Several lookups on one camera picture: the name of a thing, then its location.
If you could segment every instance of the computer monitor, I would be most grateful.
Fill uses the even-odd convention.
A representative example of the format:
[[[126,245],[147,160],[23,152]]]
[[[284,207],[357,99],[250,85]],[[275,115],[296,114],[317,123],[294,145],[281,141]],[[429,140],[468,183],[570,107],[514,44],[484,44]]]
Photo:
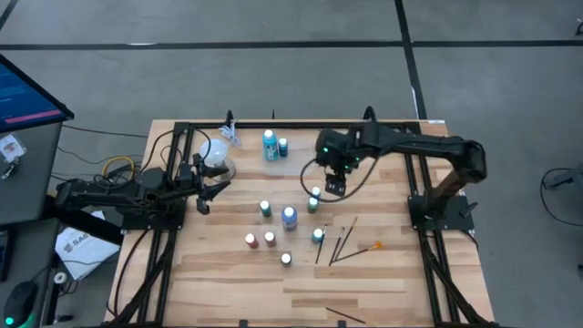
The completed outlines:
[[[0,55],[0,133],[74,117],[64,104]]]

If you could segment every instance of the gray desk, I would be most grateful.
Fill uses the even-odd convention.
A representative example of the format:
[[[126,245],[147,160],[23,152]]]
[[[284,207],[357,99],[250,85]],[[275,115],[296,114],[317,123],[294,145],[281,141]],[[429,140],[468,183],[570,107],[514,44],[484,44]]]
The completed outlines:
[[[4,317],[4,304],[15,286],[32,279],[43,268],[49,266],[55,253],[55,241],[59,222],[57,219],[20,223],[15,227],[15,247],[8,279],[0,282],[0,313]],[[36,278],[38,295],[35,300],[35,316],[30,327],[40,325],[45,294],[48,290],[50,270],[44,270]]]
[[[0,226],[41,217],[60,133],[61,123],[16,132],[28,151],[18,172],[0,181]],[[6,163],[0,160],[0,172],[5,168]]]
[[[21,159],[18,172],[0,181],[0,229],[7,225],[15,232],[7,280],[0,282],[0,312],[4,311],[6,299],[18,283],[33,278],[53,260],[59,222],[39,219],[45,207],[60,133],[60,123],[16,132],[28,151]],[[0,160],[0,171],[5,168],[6,163]],[[36,278],[39,292],[32,327],[40,325],[49,273],[50,270],[45,270]]]

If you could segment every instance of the yellow cable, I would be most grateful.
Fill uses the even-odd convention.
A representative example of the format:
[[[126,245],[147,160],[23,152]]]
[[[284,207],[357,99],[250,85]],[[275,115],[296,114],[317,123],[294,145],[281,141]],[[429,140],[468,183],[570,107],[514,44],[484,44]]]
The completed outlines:
[[[133,159],[129,158],[128,156],[117,156],[114,157],[113,159],[110,159],[107,161],[106,165],[103,166],[103,169],[101,170],[101,175],[106,177],[107,175],[107,169],[109,168],[109,165],[111,165],[111,163],[118,161],[118,160],[126,160],[129,162],[129,164],[131,165],[131,175],[129,176],[130,179],[134,178],[134,172],[136,169],[136,163],[134,162]]]

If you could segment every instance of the paint bottle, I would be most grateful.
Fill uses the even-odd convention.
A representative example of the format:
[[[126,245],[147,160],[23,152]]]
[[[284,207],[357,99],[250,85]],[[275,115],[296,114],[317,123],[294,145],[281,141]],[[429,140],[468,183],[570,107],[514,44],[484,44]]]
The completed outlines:
[[[268,218],[271,216],[271,206],[267,200],[259,203],[259,207],[261,208],[261,214],[263,214],[264,217]]]
[[[317,209],[318,209],[318,200],[315,199],[314,197],[310,197],[310,199],[308,200],[308,211],[310,213],[315,213]]]
[[[281,219],[283,220],[283,229],[285,231],[294,231],[298,226],[298,212],[291,206],[281,211]]]
[[[322,229],[320,228],[314,229],[312,233],[312,241],[314,243],[320,243],[322,241],[322,238],[324,238],[324,232],[322,231]]]
[[[281,264],[288,268],[292,266],[292,255],[289,253],[284,253],[281,255]]]
[[[280,156],[288,157],[288,139],[286,138],[280,139]]]
[[[263,157],[267,160],[276,160],[278,158],[277,137],[269,129],[263,132]]]
[[[265,232],[265,242],[267,243],[267,246],[269,246],[269,247],[273,247],[273,246],[275,246],[275,244],[277,244],[277,242],[275,241],[275,235],[273,234],[273,232]]]
[[[249,245],[249,247],[256,249],[259,247],[259,242],[257,241],[257,238],[255,238],[255,236],[253,236],[252,233],[247,234],[247,236],[245,236],[245,242],[247,242],[247,244]]]
[[[320,188],[318,188],[318,187],[312,188],[312,196],[315,197],[316,199],[319,199],[320,198]]]

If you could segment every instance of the wood plank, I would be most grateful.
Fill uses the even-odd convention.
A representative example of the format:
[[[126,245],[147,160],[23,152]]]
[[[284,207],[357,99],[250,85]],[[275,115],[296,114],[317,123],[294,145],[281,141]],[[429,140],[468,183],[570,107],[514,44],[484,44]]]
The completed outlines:
[[[174,122],[157,120],[152,123],[146,158],[152,151],[154,139],[171,130]],[[426,134],[447,135],[443,123],[419,122]],[[399,154],[383,157],[367,183],[353,197],[337,204],[321,204],[316,213],[310,214],[306,208],[307,195],[298,177],[304,163],[314,156],[313,144],[318,131],[275,131],[289,140],[287,159],[264,161],[262,130],[239,129],[241,148],[230,147],[229,154],[237,174],[230,186],[210,203],[211,214],[198,214],[196,199],[189,199],[173,258],[164,325],[236,326],[240,319],[247,319],[253,326],[335,326],[338,320],[347,320],[350,326],[363,326],[328,312],[325,307],[365,320],[369,325],[431,325],[418,239],[411,228],[406,206],[409,185],[404,157]],[[205,132],[211,138],[222,138],[216,129]],[[193,151],[197,151],[204,140],[200,134],[195,134]],[[159,150],[169,142],[170,135],[160,138],[149,168],[164,166]],[[348,189],[360,183],[371,163],[369,159],[364,160],[348,177]],[[427,163],[434,185],[451,169],[443,159],[428,159]],[[423,190],[416,157],[414,169],[420,190]],[[306,173],[308,188],[318,186],[323,190],[322,169],[313,166]],[[261,200],[271,203],[272,218],[260,215]],[[290,205],[299,213],[298,228],[284,232],[281,210]],[[328,266],[341,227],[348,228],[356,216],[358,224],[342,255],[370,247],[375,241],[381,241],[383,248]],[[324,224],[328,225],[328,230],[316,265],[318,247],[310,236],[314,228]],[[267,231],[275,234],[277,245],[273,248],[266,247],[262,239]],[[247,233],[255,234],[261,241],[259,249],[251,250],[246,245],[244,236]],[[139,232],[134,231],[124,239],[116,279],[138,236]],[[475,245],[457,231],[445,231],[444,238],[454,281],[478,312],[493,320]],[[151,233],[137,247],[130,261],[121,283],[121,305],[129,301],[143,280],[150,241]],[[292,255],[289,268],[280,264],[283,252]],[[153,291],[148,311],[150,319],[158,299],[157,287]],[[438,293],[446,319],[445,294],[440,283]]]

